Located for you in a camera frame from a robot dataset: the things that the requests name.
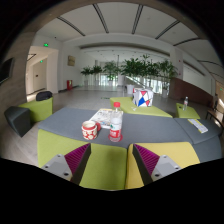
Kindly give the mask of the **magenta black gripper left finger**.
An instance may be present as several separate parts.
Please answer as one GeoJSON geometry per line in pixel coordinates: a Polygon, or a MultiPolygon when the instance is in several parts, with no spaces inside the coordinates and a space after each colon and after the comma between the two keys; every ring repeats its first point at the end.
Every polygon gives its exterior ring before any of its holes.
{"type": "Polygon", "coordinates": [[[91,155],[91,144],[85,144],[66,155],[57,154],[42,169],[79,185],[91,155]]]}

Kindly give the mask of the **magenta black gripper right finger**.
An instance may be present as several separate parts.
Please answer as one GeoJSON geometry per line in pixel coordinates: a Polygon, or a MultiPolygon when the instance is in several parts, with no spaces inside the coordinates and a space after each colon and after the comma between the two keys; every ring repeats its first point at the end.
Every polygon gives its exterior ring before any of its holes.
{"type": "Polygon", "coordinates": [[[168,155],[159,156],[138,144],[133,145],[132,154],[137,162],[144,185],[181,170],[181,167],[168,155]]]}

